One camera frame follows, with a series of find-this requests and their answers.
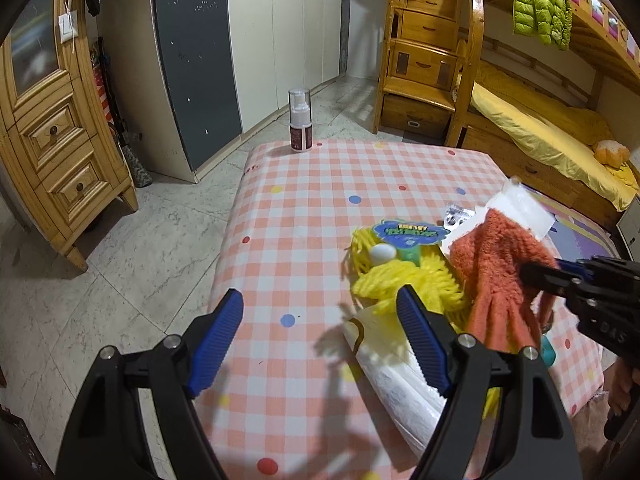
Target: white ball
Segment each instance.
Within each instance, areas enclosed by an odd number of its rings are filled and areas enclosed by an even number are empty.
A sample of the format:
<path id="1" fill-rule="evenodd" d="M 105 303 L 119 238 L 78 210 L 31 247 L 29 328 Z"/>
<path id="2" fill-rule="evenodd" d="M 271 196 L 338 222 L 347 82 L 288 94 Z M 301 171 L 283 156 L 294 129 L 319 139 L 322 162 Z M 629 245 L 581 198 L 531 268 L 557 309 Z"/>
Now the white ball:
<path id="1" fill-rule="evenodd" d="M 371 265 L 378 266 L 386 264 L 396 257 L 398 252 L 393 245 L 390 244 L 377 244 L 369 249 L 369 260 Z"/>

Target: white wardrobe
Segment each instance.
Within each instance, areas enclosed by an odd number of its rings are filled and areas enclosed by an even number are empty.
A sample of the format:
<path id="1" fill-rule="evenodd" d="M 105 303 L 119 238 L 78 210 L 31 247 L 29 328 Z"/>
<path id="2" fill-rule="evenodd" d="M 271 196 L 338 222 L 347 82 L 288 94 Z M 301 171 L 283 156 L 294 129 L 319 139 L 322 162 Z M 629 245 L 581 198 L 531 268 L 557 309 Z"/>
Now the white wardrobe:
<path id="1" fill-rule="evenodd" d="M 242 130 L 338 75 L 341 0 L 228 0 Z"/>

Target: white pump cap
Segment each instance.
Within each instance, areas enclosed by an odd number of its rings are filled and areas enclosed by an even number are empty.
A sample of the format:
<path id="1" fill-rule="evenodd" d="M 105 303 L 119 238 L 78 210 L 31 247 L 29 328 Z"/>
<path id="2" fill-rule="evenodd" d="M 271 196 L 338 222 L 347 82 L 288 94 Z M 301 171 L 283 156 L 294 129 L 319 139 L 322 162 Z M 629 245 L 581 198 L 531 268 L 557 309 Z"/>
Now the white pump cap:
<path id="1" fill-rule="evenodd" d="M 308 89 L 289 90 L 289 123 L 294 128 L 311 126 L 311 92 Z"/>

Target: wooden bunk bed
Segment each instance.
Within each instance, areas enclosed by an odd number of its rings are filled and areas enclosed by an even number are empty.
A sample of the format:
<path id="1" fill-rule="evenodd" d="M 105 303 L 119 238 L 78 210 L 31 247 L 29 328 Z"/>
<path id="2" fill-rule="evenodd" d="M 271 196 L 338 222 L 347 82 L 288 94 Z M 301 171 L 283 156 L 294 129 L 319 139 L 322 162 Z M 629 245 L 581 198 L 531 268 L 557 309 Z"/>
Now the wooden bunk bed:
<path id="1" fill-rule="evenodd" d="M 570 49 L 596 69 L 593 87 L 586 92 L 546 64 L 484 36 L 484 4 L 510 13 L 513 0 L 468 0 L 468 29 L 462 26 L 466 23 L 460 23 L 460 4 L 464 0 L 387 1 L 385 49 L 373 131 L 377 132 L 384 124 L 442 136 L 447 146 L 488 153 L 507 176 L 518 176 L 525 184 L 613 230 L 621 213 L 610 201 L 580 181 L 568 179 L 551 166 L 526 155 L 507 133 L 470 108 L 470 101 L 483 47 L 516 60 L 556 83 L 559 91 L 552 92 L 500 67 L 529 87 L 561 102 L 558 95 L 569 92 L 575 98 L 572 105 L 577 100 L 581 106 L 594 109 L 603 74 L 640 94 L 640 52 L 635 43 L 627 42 L 628 33 L 622 20 L 602 3 L 601 24 L 591 17 L 591 0 L 572 0 L 574 25 Z M 460 36 L 466 36 L 467 42 L 458 41 Z M 454 101 L 450 91 L 455 76 L 461 71 Z M 433 124 L 440 125 L 435 133 Z"/>

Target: glass panel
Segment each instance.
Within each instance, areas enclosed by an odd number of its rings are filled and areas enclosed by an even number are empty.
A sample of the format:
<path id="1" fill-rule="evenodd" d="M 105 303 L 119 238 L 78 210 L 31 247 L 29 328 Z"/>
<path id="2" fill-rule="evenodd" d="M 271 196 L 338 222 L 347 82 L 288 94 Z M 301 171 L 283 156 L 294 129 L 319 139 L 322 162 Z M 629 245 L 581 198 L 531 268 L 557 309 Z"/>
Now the glass panel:
<path id="1" fill-rule="evenodd" d="M 11 58 L 18 95 L 58 68 L 53 0 L 31 0 L 11 29 Z"/>

